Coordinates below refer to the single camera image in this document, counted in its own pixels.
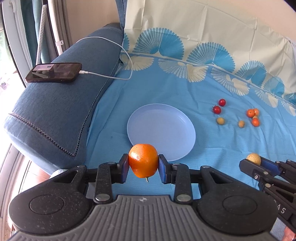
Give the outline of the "person right hand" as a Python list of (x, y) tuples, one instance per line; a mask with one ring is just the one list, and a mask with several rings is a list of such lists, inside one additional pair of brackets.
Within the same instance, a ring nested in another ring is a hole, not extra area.
[(289, 228), (285, 227), (282, 241), (294, 241), (296, 238), (296, 234)]

